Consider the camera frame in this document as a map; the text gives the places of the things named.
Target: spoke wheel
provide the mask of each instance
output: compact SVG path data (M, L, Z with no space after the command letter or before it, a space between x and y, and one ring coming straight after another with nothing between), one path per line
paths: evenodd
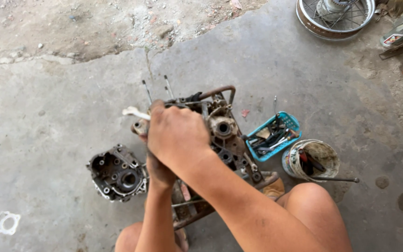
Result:
M326 39L357 34L374 14L374 0L298 0L296 15L310 32Z

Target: blue plastic basket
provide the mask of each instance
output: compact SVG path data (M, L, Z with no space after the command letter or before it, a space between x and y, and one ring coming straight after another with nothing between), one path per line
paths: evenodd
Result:
M280 111L279 112L279 118L281 118L281 121L283 121L285 123L285 125L294 130L294 131L298 131L299 130L299 122L298 120L292 116L291 114L288 114L284 111ZM267 127L268 124L271 124L275 121L276 119L276 115L274 115L272 118L268 119L268 121L266 121L264 124L262 124L261 126L259 126L259 128L255 129L253 132L251 132L250 134L248 134L248 137L253 136L254 134L256 134L257 132L259 132L261 129ZM248 149L250 150L251 154L253 155L253 157L258 160L259 162L265 162L267 161L267 159L271 158L273 155L275 155L276 153L282 151L283 149L285 149L287 146L291 145L292 143L296 142L302 135L302 131L299 132L299 137L298 138L294 138L290 141L286 141L283 142L281 145L277 146L274 151L272 152L267 152L265 155L261 156L260 154L254 152L253 148L250 146L250 143L248 142L248 140L246 141Z

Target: person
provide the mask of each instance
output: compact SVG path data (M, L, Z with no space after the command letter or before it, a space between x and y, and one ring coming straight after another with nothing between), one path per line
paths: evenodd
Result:
M115 252L188 250L184 235L174 232L172 225L176 176L216 209L245 252L352 251L340 212L324 188L302 183L280 196L279 179L261 193L211 150L200 114L165 108L161 100L150 110L148 135L140 135L149 149L144 220L122 230Z

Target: white part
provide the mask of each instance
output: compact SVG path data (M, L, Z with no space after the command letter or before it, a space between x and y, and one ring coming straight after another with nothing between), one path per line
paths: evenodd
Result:
M150 116L146 113L139 112L136 107L130 106L122 110L123 115L134 115L142 119L150 121Z
M9 218L12 218L14 220L14 225L9 229L5 229L4 221ZM13 235L17 231L20 218L21 216L19 214L13 214L9 211L0 212L0 233L3 233L5 235Z

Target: label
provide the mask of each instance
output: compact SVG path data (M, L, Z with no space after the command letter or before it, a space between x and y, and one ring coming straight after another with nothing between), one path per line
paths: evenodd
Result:
M394 43L396 40L400 39L401 37L403 37L403 34L393 34L389 38L385 39L385 41L383 43L387 44L387 45L391 45L392 43Z

